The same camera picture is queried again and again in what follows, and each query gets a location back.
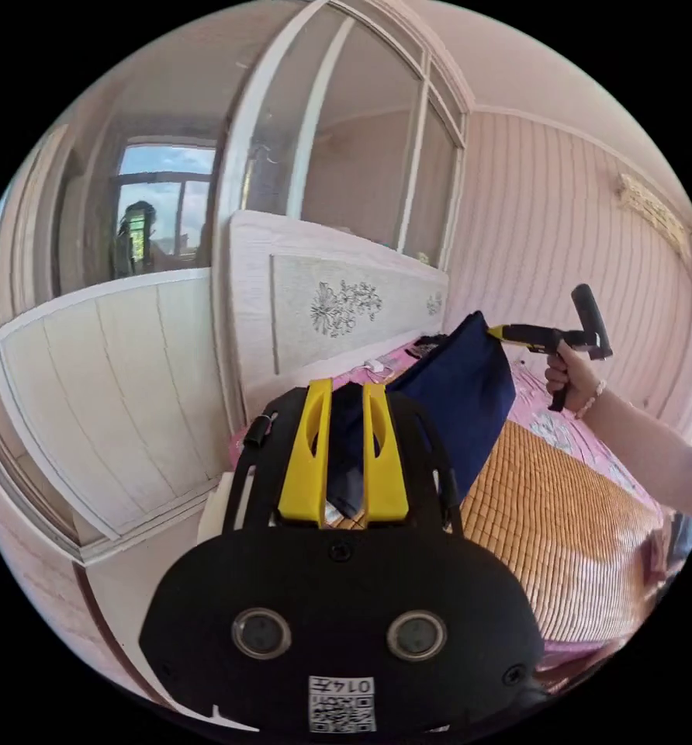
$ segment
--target pink bedsheet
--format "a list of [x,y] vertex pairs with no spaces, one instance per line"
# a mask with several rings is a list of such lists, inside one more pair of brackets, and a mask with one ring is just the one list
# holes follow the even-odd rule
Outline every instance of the pink bedsheet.
[[[379,361],[386,367],[382,376],[401,373],[416,362],[416,359],[406,352],[410,346],[411,344],[407,344],[399,347],[379,358]],[[509,413],[509,419],[534,432],[538,437],[542,437],[549,445],[560,448],[582,463],[586,463],[646,506],[660,511],[659,506],[638,481],[583,422],[574,419],[567,411],[561,414],[548,411],[550,395],[545,390],[543,382],[520,363],[511,366],[511,373],[514,378],[514,387],[517,390],[517,398]],[[349,382],[363,385],[364,383],[379,383],[380,380],[380,376],[365,367],[356,367],[333,378],[333,388],[336,390]],[[237,432],[230,443],[230,461],[233,467],[240,457],[242,438],[246,430],[247,428]]]

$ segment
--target yellow bracket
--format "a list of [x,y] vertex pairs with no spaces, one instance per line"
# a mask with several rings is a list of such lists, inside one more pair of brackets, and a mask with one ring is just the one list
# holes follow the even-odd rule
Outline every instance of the yellow bracket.
[[529,349],[530,352],[543,352],[545,350],[545,348],[539,345],[536,345],[536,344],[527,344],[524,341],[511,341],[510,339],[505,339],[503,337],[503,329],[504,329],[504,326],[490,326],[486,333],[489,336],[493,336],[499,341],[502,341],[504,344],[514,344],[517,347],[527,347],[527,349]]
[[[307,390],[302,416],[289,457],[279,514],[285,520],[325,525],[328,471],[328,435],[333,382],[313,380]],[[317,447],[313,454],[313,443]]]
[[[366,383],[362,406],[365,524],[401,522],[408,514],[408,495],[384,384]],[[375,439],[379,455],[375,454]]]

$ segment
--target black device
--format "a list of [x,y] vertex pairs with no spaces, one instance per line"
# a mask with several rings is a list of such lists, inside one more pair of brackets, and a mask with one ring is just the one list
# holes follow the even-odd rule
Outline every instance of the black device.
[[316,381],[253,422],[221,533],[162,578],[140,647],[183,706],[268,741],[394,745],[540,700],[528,598],[464,539],[441,437],[411,399],[364,388],[367,529],[324,522],[330,381]]
[[[488,333],[505,344],[519,344],[535,354],[557,355],[561,340],[578,352],[587,352],[589,359],[606,359],[612,356],[612,347],[607,329],[597,307],[591,287],[577,285],[571,292],[571,300],[581,321],[581,330],[561,331],[548,326],[508,324],[489,328]],[[550,411],[563,411],[568,385],[553,394]]]

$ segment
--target glass pane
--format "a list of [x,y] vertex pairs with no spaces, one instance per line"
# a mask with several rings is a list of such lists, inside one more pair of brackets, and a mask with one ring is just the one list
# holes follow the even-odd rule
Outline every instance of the glass pane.
[[213,162],[213,147],[130,145],[124,151],[119,173],[173,171],[210,174]]
[[[148,258],[137,271],[210,265],[209,241],[193,254],[173,253],[179,183],[161,185],[156,177],[136,174],[183,172],[213,183],[214,154],[219,162],[246,81],[305,7],[299,0],[254,0],[205,16],[128,57],[120,71],[101,78],[65,112],[74,146],[67,165],[53,170],[59,185],[48,192],[61,196],[48,207],[52,214],[43,215],[44,224],[54,226],[55,294],[133,271],[130,252],[116,252],[116,236],[126,207],[142,199],[157,209],[152,240],[159,260]],[[145,185],[129,188],[130,180]],[[197,200],[203,188],[190,187],[187,201]],[[187,222],[182,233],[191,247],[199,227],[191,217]]]
[[358,24],[346,39],[320,113],[302,218],[395,248],[410,118],[412,69]]
[[462,132],[462,112],[460,110],[457,100],[449,89],[445,79],[440,75],[439,70],[431,65],[431,73],[429,75],[431,84],[436,88],[437,95],[441,99],[441,102],[447,107],[449,116],[457,125],[458,130]]
[[421,64],[421,48],[418,43],[374,5],[370,5],[365,0],[344,0],[344,4],[351,6],[383,28],[419,65]]
[[179,183],[125,184],[116,216],[115,277],[166,269],[175,253]]
[[188,181],[185,184],[179,237],[181,255],[193,254],[199,250],[202,229],[206,222],[206,196],[208,194],[208,182]]
[[447,128],[430,104],[404,251],[432,266],[439,263],[452,195],[455,152]]
[[310,90],[343,21],[344,15],[332,8],[319,10],[279,65],[253,132],[243,184],[244,209],[286,214],[289,178]]

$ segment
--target white headboard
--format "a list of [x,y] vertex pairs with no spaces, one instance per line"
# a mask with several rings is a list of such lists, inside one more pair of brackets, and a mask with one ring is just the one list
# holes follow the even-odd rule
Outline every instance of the white headboard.
[[334,228],[241,211],[230,292],[250,420],[272,398],[441,330],[448,276]]

